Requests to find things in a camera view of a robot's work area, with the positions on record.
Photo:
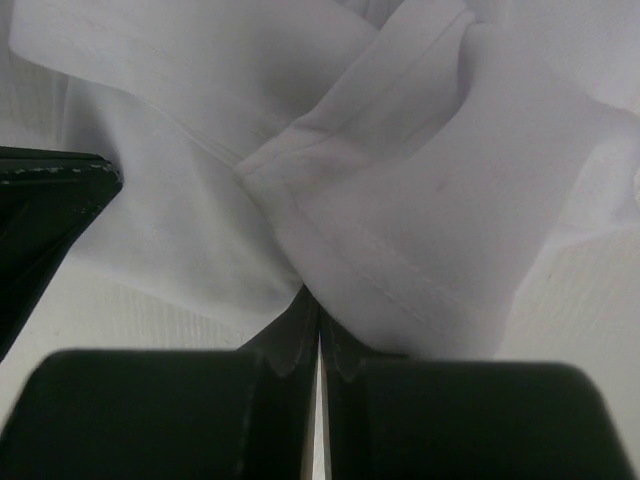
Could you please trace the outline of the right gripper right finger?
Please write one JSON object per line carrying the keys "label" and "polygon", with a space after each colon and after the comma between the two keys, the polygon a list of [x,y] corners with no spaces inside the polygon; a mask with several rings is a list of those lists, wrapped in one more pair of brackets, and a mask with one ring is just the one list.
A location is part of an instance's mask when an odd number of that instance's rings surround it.
{"label": "right gripper right finger", "polygon": [[631,479],[600,392],[559,363],[375,351],[320,317],[335,479]]}

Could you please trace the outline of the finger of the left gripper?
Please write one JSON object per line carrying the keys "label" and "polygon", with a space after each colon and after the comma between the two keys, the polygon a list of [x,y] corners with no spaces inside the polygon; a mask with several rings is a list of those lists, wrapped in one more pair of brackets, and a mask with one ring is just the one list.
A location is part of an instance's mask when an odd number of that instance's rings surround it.
{"label": "finger of the left gripper", "polygon": [[71,246],[122,186],[98,155],[1,148],[2,357]]}

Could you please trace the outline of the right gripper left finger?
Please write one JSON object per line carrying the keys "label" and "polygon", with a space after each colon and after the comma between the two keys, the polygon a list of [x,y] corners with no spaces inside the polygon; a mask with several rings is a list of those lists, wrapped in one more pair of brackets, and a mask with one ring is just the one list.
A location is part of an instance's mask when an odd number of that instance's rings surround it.
{"label": "right gripper left finger", "polygon": [[318,305],[234,350],[66,350],[1,434],[5,479],[307,479]]}

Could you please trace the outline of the white t-shirt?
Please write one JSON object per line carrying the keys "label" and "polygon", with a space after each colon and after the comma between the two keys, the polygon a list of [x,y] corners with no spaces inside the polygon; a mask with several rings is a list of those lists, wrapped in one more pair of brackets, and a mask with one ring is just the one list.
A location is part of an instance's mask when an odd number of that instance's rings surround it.
{"label": "white t-shirt", "polygon": [[17,1],[61,147],[120,170],[72,259],[219,321],[301,287],[362,342],[493,355],[548,253],[635,227],[635,1]]}

